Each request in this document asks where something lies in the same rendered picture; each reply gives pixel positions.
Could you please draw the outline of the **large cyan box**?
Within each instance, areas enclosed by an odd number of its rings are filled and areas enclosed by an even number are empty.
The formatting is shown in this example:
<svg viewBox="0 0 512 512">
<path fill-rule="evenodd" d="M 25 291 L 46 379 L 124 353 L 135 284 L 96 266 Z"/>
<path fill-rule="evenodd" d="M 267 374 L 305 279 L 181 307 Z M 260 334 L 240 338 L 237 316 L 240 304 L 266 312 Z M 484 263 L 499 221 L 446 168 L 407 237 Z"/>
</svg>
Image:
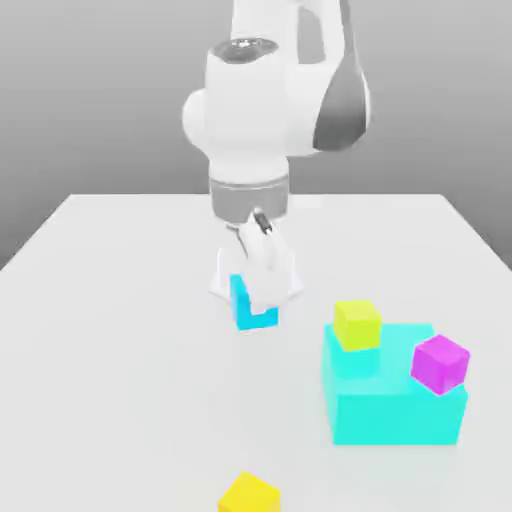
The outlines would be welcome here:
<svg viewBox="0 0 512 512">
<path fill-rule="evenodd" d="M 346 352 L 324 326 L 321 376 L 336 445 L 454 445 L 468 392 L 437 395 L 411 375 L 415 347 L 431 338 L 425 323 L 382 326 L 380 347 Z"/>
</svg>

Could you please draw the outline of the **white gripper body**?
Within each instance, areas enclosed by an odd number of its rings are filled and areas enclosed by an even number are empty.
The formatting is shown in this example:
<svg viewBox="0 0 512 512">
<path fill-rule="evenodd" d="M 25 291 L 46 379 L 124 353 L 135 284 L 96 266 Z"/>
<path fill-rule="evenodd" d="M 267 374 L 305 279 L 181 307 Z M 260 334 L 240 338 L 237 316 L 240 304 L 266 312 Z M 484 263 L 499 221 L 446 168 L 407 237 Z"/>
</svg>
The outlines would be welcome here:
<svg viewBox="0 0 512 512">
<path fill-rule="evenodd" d="M 288 290 L 288 249 L 284 238 L 276 228 L 264 233 L 254 223 L 243 224 L 239 236 L 247 253 L 243 278 L 253 312 L 260 314 L 278 307 Z"/>
</svg>

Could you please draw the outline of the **small magenta cube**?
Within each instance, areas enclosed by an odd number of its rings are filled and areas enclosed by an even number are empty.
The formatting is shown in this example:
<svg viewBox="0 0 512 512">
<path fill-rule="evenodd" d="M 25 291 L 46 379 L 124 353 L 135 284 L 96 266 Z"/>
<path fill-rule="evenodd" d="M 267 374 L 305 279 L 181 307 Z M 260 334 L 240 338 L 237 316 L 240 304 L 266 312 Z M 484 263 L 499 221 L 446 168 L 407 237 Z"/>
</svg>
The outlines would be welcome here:
<svg viewBox="0 0 512 512">
<path fill-rule="evenodd" d="M 470 352 L 443 335 L 435 335 L 414 348 L 410 375 L 441 396 L 465 381 Z"/>
</svg>

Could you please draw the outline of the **small yellow cube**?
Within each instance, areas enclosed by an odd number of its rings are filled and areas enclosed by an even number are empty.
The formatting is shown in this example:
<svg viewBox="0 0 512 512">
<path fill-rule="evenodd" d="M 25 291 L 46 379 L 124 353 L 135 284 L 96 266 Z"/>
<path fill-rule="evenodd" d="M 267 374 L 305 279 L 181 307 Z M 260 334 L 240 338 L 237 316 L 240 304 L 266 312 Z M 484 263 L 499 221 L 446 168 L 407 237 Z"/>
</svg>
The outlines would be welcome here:
<svg viewBox="0 0 512 512">
<path fill-rule="evenodd" d="M 280 491 L 248 472 L 241 472 L 220 498 L 217 511 L 281 512 Z"/>
</svg>

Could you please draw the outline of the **small blue cube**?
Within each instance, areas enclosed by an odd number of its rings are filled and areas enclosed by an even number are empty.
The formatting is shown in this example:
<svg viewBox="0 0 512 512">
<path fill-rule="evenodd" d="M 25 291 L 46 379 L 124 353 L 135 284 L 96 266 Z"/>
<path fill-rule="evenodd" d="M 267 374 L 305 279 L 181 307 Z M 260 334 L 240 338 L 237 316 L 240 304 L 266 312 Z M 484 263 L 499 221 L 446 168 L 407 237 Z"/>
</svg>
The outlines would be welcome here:
<svg viewBox="0 0 512 512">
<path fill-rule="evenodd" d="M 232 274 L 230 281 L 230 306 L 237 328 L 241 331 L 269 328 L 278 325 L 279 311 L 269 308 L 263 313 L 251 311 L 250 297 L 240 274 Z"/>
</svg>

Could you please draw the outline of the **small yellow-green cube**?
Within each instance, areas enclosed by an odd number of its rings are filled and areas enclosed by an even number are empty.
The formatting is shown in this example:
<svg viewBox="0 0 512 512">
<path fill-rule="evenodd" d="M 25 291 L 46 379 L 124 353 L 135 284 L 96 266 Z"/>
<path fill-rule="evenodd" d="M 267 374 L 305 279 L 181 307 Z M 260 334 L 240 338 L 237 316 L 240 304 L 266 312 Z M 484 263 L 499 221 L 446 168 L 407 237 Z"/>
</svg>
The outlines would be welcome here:
<svg viewBox="0 0 512 512">
<path fill-rule="evenodd" d="M 335 303 L 333 330 L 344 351 L 377 349 L 381 328 L 382 316 L 370 300 Z"/>
</svg>

